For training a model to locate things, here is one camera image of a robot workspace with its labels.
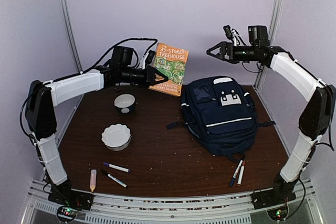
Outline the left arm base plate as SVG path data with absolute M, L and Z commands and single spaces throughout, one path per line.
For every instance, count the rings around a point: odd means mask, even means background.
M 78 210 L 90 210 L 93 198 L 92 193 L 72 190 L 70 186 L 53 186 L 48 196 L 51 202 Z

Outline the orange paperback book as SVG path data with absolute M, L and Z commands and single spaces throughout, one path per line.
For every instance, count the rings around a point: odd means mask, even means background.
M 149 89 L 180 97 L 189 51 L 158 43 L 153 67 L 165 70 L 168 81 L 150 86 Z

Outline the navy blue student backpack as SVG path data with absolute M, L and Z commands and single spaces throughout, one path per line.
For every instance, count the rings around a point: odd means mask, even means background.
M 166 129 L 184 126 L 211 154 L 233 162 L 244 159 L 260 127 L 275 124 L 259 122 L 250 93 L 227 76 L 198 79 L 186 85 L 181 111 L 183 120 L 168 124 Z

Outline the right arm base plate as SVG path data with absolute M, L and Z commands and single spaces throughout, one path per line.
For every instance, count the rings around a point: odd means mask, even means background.
M 274 190 L 272 188 L 266 190 L 256 189 L 251 195 L 255 210 L 285 204 L 287 201 L 295 199 L 296 194 L 293 192 L 290 192 L 287 196 L 279 196 L 277 198 L 274 196 Z

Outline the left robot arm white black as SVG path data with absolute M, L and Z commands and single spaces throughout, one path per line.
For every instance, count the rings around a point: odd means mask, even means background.
M 54 108 L 61 103 L 83 94 L 129 83 L 150 87 L 168 81 L 168 77 L 150 66 L 154 52 L 147 48 L 144 66 L 137 62 L 131 66 L 133 48 L 121 42 L 107 50 L 111 58 L 103 65 L 94 63 L 88 69 L 55 80 L 30 84 L 28 97 L 20 109 L 19 119 L 26 120 L 29 130 L 23 133 L 35 146 L 38 158 L 51 184 L 51 195 L 64 205 L 71 205 L 76 197 L 71 182 L 62 165 L 56 144 L 57 120 Z

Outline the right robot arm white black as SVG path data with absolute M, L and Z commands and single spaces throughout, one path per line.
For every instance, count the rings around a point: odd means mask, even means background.
M 257 202 L 270 201 L 279 204 L 291 195 L 303 169 L 312 160 L 316 147 L 321 144 L 322 136 L 331 132 L 335 87 L 315 77 L 299 64 L 290 52 L 279 46 L 272 46 L 266 26 L 248 26 L 249 45 L 246 45 L 230 26 L 224 26 L 223 30 L 228 41 L 219 42 L 208 49 L 206 53 L 209 56 L 232 64 L 259 62 L 289 81 L 308 103 L 299 118 L 296 145 L 286 164 L 275 177 L 273 188 L 254 194 L 254 200 Z

